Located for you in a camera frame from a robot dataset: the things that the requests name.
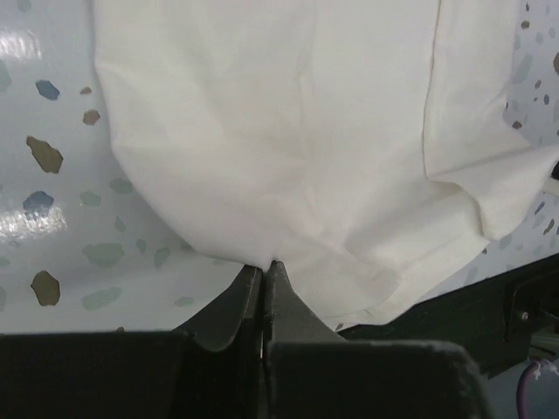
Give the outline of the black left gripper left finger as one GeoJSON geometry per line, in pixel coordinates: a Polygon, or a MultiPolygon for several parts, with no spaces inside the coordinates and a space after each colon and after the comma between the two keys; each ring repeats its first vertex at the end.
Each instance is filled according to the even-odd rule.
{"type": "Polygon", "coordinates": [[[259,402],[262,271],[232,284],[176,330],[185,333],[174,418],[255,418],[259,402]]]}

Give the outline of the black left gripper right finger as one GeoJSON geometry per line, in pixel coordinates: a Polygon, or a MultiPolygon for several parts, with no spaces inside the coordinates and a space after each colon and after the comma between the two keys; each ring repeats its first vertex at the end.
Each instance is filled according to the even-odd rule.
{"type": "Polygon", "coordinates": [[[334,418],[337,397],[329,368],[343,339],[298,297],[286,267],[266,273],[264,373],[271,418],[334,418]]]}

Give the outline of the white floral print t-shirt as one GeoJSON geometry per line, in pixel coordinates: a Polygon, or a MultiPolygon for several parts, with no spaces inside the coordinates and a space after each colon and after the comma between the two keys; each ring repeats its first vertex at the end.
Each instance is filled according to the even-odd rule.
{"type": "Polygon", "coordinates": [[[516,1],[96,1],[128,179],[196,251],[383,325],[513,232],[558,160],[503,118],[516,1]]]}

